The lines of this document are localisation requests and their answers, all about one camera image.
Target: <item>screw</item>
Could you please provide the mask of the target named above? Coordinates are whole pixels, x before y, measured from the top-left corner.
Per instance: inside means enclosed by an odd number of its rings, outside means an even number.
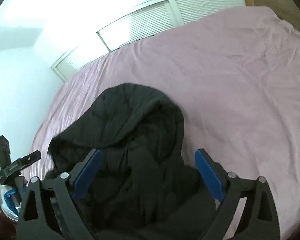
[[[30,181],[32,183],[36,183],[38,181],[38,177],[32,177]]]
[[[237,176],[237,174],[235,174],[233,171],[229,171],[228,172],[228,177],[231,179],[234,179]]]
[[[260,177],[259,177],[259,181],[260,181],[261,183],[265,183],[267,180],[266,180],[265,177],[260,176]]]
[[[66,179],[68,177],[69,177],[69,173],[67,173],[67,172],[63,172],[60,174],[60,178],[62,178],[62,179]]]

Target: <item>blue clamp pad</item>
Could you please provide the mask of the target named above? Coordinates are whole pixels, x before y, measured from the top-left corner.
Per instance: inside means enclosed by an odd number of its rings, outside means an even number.
[[[101,151],[96,150],[73,182],[72,200],[76,201],[86,196],[102,162],[103,154]]]
[[[220,203],[225,199],[223,193],[222,182],[218,175],[213,170],[210,163],[203,156],[200,150],[197,150],[194,155],[195,165],[197,166],[199,173],[206,184],[210,194],[214,199],[219,200]]]

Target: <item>pink bedsheet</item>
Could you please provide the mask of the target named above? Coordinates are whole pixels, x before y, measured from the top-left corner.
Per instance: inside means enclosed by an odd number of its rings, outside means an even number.
[[[267,178],[282,239],[300,222],[300,33],[266,7],[239,7],[113,51],[76,73],[57,93],[24,171],[53,167],[51,138],[106,88],[133,82],[166,93],[183,111],[183,158],[204,147],[226,171]],[[229,233],[239,222],[235,216]]]

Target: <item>blue object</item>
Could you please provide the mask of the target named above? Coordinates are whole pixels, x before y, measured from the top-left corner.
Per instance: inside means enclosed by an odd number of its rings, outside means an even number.
[[[23,193],[26,193],[26,185],[23,185]],[[12,195],[14,195],[15,193],[17,192],[17,189],[15,187],[13,187],[11,190],[7,191],[5,194],[4,194],[4,201],[6,202],[7,204],[7,207],[16,215],[16,216],[19,216],[19,213],[15,207],[15,204],[13,202],[13,199],[12,199]]]
[[[222,182],[200,150],[195,152],[194,161],[210,194],[222,203],[225,199]]]
[[[71,196],[72,200],[75,201],[85,197],[102,162],[103,154],[99,150],[95,151],[73,183],[74,191]]]

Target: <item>black device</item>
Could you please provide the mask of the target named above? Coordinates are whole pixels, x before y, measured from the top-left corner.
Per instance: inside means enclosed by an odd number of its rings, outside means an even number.
[[[40,159],[41,152],[35,151],[11,163],[9,141],[3,135],[0,136],[0,184],[17,188],[15,197],[18,203],[21,203],[23,195],[21,171]]]
[[[103,155],[92,149],[82,163],[70,173],[64,172],[55,179],[40,181],[33,177],[28,185],[20,211],[18,240],[62,240],[50,198],[55,197],[71,240],[98,239],[82,221],[74,200],[85,196],[95,177]],[[239,226],[232,240],[280,240],[278,215],[269,185],[264,177],[257,180],[240,179],[234,172],[226,172],[214,162],[204,149],[195,153],[197,168],[211,195],[220,201],[208,229],[198,240],[222,240],[240,198],[246,204]]]

